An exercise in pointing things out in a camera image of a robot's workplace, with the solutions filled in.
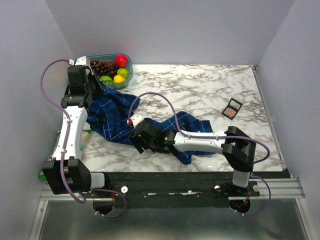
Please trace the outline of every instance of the red apple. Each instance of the red apple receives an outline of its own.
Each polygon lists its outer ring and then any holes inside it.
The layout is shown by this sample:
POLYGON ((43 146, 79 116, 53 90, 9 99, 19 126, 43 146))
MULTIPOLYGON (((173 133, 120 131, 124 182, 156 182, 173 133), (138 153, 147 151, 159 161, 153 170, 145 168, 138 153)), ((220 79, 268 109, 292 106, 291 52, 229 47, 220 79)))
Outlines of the red apple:
POLYGON ((123 54, 119 54, 115 57, 114 62, 119 68, 125 68, 128 65, 128 58, 123 54))

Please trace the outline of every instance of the plaid pattern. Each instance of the plaid pattern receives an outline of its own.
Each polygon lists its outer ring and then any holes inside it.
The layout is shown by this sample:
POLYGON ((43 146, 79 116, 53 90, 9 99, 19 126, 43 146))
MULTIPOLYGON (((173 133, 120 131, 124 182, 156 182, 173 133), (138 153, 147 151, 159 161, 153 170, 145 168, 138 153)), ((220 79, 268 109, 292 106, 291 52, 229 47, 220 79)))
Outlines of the plaid pattern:
MULTIPOLYGON (((123 94, 112 88, 104 87, 104 93, 92 101, 88 112, 87 122, 90 124, 91 129, 99 133, 108 141, 132 145, 128 140, 128 137, 135 132, 135 129, 133 126, 129 126, 127 124, 127 120, 129 108, 135 98, 136 96, 134 95, 123 94)), ((137 109, 139 103, 140 100, 135 103, 133 111, 137 109)), ((182 130, 201 133, 212 132, 212 128, 208 120, 200 121, 184 111, 178 112, 177 118, 182 130)), ((177 128, 175 118, 173 116, 164 122, 157 122, 150 118, 146 118, 145 120, 161 130, 177 128)), ((212 154, 212 152, 177 151, 173 152, 173 154, 183 164, 190 164, 192 154, 209 155, 212 154)))

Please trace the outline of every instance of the teal basket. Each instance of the teal basket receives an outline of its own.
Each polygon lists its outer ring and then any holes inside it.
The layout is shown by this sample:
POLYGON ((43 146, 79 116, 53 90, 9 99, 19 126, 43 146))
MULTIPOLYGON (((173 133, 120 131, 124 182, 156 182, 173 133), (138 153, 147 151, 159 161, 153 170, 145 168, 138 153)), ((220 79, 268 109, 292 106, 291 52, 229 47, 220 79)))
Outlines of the teal basket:
MULTIPOLYGON (((95 56, 89 56, 89 59, 90 61, 91 60, 99 60, 99 61, 115 61, 116 59, 116 56, 118 56, 119 54, 123 54, 123 53, 115 53, 115 54, 105 54, 105 55, 95 55, 95 56)), ((131 59, 130 57, 128 57, 126 54, 123 54, 126 56, 126 58, 128 59, 128 64, 127 66, 125 67, 128 72, 129 72, 129 76, 128 78, 123 81, 123 82, 120 82, 120 83, 113 83, 113 84, 108 84, 106 85, 108 88, 114 88, 114 89, 117 89, 117 90, 120 90, 120 89, 124 89, 128 86, 129 82, 131 81, 132 79, 132 76, 133 76, 133 67, 132 67, 132 62, 131 62, 131 59)))

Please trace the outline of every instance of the white wall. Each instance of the white wall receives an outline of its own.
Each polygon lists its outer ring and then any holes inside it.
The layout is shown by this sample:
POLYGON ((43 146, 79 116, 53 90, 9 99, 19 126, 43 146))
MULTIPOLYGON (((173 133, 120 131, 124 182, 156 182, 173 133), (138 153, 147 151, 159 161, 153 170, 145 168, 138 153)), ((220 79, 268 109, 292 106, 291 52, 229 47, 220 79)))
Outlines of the white wall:
MULTIPOLYGON (((73 55, 43 0, 3 1, 0 33, 0 238, 25 240, 42 187, 37 175, 61 126, 61 113, 42 97, 39 78, 49 62, 73 55)), ((59 63, 45 78, 57 101, 66 66, 59 63)))
POLYGON ((294 0, 46 0, 76 57, 257 64, 294 0))
POLYGON ((285 162, 301 179, 320 236, 319 10, 319 0, 296 0, 257 72, 285 162))

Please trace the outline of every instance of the marble table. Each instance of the marble table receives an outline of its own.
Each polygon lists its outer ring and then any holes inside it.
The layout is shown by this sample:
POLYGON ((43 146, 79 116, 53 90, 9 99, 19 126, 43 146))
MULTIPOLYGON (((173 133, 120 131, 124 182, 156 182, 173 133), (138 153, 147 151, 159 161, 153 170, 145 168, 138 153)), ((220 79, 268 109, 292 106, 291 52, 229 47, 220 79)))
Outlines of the marble table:
MULTIPOLYGON (((266 111, 250 66, 247 65, 134 65, 133 78, 121 92, 140 95, 157 92, 165 95, 176 111, 186 111, 200 120, 210 120, 214 132, 236 126, 251 138, 265 143, 269 159, 254 166, 254 171, 282 171, 279 153, 268 123, 266 111), (221 112, 230 98, 243 103, 233 120, 221 112)), ((164 121, 173 115, 158 96, 145 96, 136 111, 143 117, 164 121)), ((266 151, 257 146, 255 159, 266 151)), ((90 171, 106 172, 207 172, 232 171, 224 156, 192 156, 192 163, 182 164, 172 154, 143 154, 132 146, 109 142, 93 132, 82 161, 90 171)))

